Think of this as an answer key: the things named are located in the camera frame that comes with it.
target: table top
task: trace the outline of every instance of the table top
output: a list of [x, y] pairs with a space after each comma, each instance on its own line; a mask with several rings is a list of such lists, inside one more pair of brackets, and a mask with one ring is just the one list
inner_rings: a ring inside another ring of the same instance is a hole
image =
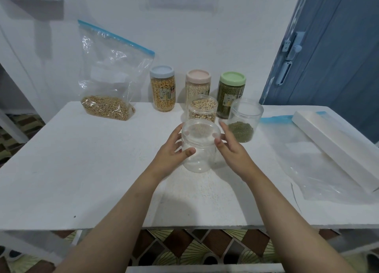
[[[264, 117], [321, 106], [263, 106]], [[88, 115], [68, 103], [0, 169], [0, 230], [93, 228], [154, 158], [185, 116], [183, 105], [168, 113], [136, 103], [130, 120]], [[379, 204], [308, 201], [277, 163], [258, 126], [243, 144], [286, 199], [318, 228], [379, 228]], [[144, 227], [247, 228], [263, 226], [247, 185], [217, 157], [214, 170], [192, 173], [181, 165], [158, 186]]]

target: white wall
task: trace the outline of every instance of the white wall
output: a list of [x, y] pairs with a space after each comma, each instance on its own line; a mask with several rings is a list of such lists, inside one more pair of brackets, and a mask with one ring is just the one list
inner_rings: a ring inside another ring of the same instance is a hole
[[0, 65], [0, 109], [5, 113], [35, 113], [34, 108]]
[[[21, 90], [23, 83], [35, 90], [23, 93], [50, 119], [78, 99], [80, 18], [154, 50], [154, 65], [172, 65], [179, 102], [194, 68], [212, 74], [213, 93], [222, 72], [239, 71], [247, 77], [244, 96], [259, 98], [296, 1], [216, 0], [213, 11], [151, 9], [146, 0], [0, 1], [0, 35], [14, 53], [0, 50], [0, 63]], [[21, 70], [29, 80], [12, 76]], [[148, 80], [135, 101], [152, 101]]]

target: plastic jar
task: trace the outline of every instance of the plastic jar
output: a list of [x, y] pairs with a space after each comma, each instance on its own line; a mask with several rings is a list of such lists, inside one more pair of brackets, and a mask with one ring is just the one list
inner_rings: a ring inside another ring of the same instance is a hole
[[238, 142], [248, 142], [253, 138], [263, 106], [253, 99], [236, 99], [230, 107], [228, 125]]
[[170, 66], [155, 66], [150, 70], [154, 105], [160, 112], [169, 112], [175, 106], [175, 76]]
[[182, 149], [194, 147], [196, 153], [183, 162], [184, 167], [196, 173], [210, 170], [215, 162], [215, 138], [220, 135], [220, 128], [209, 120], [188, 120], [182, 128]]
[[186, 74], [186, 102], [199, 94], [209, 95], [211, 75], [203, 70], [191, 70]]
[[217, 90], [217, 116], [228, 118], [232, 102], [240, 98], [246, 84], [246, 77], [235, 71], [221, 74]]
[[215, 122], [217, 106], [217, 100], [211, 96], [203, 94], [192, 96], [187, 104], [187, 118], [189, 120], [193, 118], [202, 118]]

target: blue jar lid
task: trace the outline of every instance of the blue jar lid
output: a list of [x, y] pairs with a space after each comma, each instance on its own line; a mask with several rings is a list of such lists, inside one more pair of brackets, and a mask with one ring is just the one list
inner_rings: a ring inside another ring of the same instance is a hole
[[150, 70], [150, 77], [157, 79], [167, 79], [174, 75], [174, 69], [170, 66], [155, 66]]

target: white foam board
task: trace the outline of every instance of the white foam board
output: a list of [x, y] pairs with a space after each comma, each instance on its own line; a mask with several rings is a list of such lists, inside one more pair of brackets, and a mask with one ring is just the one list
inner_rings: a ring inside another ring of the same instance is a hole
[[297, 111], [292, 121], [366, 192], [379, 188], [379, 159], [367, 145], [312, 111]]

